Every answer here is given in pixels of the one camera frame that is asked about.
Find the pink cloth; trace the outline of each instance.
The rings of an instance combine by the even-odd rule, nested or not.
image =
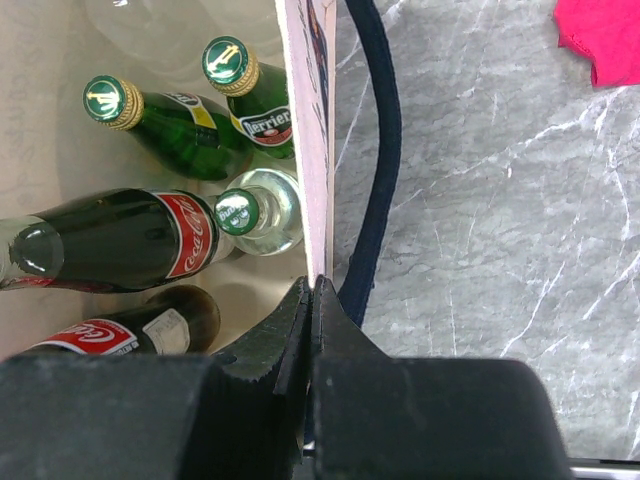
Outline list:
[[[594,87],[640,83],[640,0],[558,0],[553,16],[558,46],[591,61]]]

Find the marble countertop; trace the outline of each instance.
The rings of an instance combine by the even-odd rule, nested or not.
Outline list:
[[[570,455],[639,460],[640,86],[594,90],[554,4],[378,1],[404,147],[365,332],[396,356],[523,360]],[[378,129],[345,8],[337,41],[339,284]]]

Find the dark brown bottle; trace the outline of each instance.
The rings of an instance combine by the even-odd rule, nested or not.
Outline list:
[[[209,200],[123,188],[0,220],[0,290],[126,293],[195,275],[233,248]]]
[[[101,315],[37,343],[26,353],[182,354],[206,352],[220,331],[220,311],[196,286],[179,285],[144,305]]]

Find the green glass bottle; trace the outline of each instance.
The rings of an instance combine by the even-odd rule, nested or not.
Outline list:
[[[130,132],[166,168],[187,178],[233,178],[253,156],[227,111],[203,97],[141,92],[130,82],[100,75],[85,87],[83,103],[91,118]]]
[[[278,159],[294,157],[287,76],[283,69],[258,63],[234,37],[218,37],[202,56],[209,82],[227,97],[231,121],[255,148]]]

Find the green bottle cap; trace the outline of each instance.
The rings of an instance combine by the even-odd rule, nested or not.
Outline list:
[[[241,96],[258,81],[255,55],[235,37],[214,38],[202,55],[202,68],[209,82],[221,93]]]
[[[84,89],[84,109],[94,120],[116,130],[128,130],[142,117],[144,100],[131,83],[110,75],[99,75]]]
[[[214,213],[222,231],[234,236],[245,235],[258,223],[260,206],[250,192],[232,188],[218,197]]]

